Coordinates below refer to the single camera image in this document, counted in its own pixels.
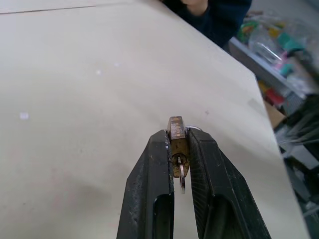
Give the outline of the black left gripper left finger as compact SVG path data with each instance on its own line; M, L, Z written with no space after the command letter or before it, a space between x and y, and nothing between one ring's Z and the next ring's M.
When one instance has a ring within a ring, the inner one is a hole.
M153 134L127 178L116 239L173 239L174 182L165 130Z

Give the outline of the person in dark clothing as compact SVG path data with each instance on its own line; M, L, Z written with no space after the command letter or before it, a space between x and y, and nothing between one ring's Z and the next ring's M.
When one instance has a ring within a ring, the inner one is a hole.
M223 48L239 31L252 0L160 0Z

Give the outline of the brass padlock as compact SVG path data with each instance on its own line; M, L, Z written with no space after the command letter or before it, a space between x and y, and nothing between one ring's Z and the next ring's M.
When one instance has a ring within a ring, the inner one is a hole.
M184 169L184 176L187 176L189 170L189 147L184 122L181 116L170 117L167 126L167 135L170 141L173 176L181 176L178 158Z

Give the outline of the silver key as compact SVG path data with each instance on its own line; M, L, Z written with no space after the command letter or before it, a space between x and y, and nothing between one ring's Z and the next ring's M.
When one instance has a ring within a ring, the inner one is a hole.
M180 182L180 189L181 193L185 194L185 166L184 166L184 159L181 155L177 157L177 164L179 167L179 182Z

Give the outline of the grey shelf with colourful clutter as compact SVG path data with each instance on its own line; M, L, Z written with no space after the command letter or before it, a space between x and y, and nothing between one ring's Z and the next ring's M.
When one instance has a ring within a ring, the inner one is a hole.
M249 49L250 35L258 26L287 24L309 32L304 50L272 65ZM319 239L319 32L298 18L251 11L230 40L229 50L256 75L310 238Z

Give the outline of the clear plastic bag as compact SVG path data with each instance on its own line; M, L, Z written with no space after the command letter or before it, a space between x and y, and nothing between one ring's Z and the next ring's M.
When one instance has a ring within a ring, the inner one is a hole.
M268 63L274 65L284 61L287 55L307 46L310 34L305 27L287 24L280 28L258 26L250 35L249 49Z

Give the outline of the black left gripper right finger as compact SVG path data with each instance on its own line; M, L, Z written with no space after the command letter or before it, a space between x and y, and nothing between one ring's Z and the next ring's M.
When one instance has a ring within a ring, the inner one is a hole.
M245 178L212 136L190 128L188 144L199 239L271 239Z

